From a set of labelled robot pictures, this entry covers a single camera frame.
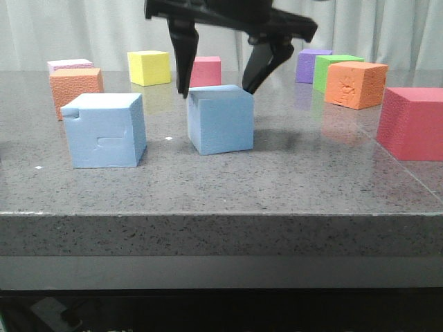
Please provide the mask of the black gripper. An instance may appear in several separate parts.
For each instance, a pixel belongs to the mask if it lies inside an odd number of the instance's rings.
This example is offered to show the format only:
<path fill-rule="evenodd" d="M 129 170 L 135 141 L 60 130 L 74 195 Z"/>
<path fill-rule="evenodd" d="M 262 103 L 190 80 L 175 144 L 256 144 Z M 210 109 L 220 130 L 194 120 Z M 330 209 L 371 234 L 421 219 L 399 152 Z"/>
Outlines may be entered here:
<path fill-rule="evenodd" d="M 177 91 L 187 98 L 197 54 L 195 24 L 245 32 L 253 46 L 242 88 L 254 94 L 274 70 L 293 54 L 293 38 L 310 42 L 318 24 L 273 7 L 272 1 L 146 1 L 145 17 L 167 19 L 177 69 Z"/>

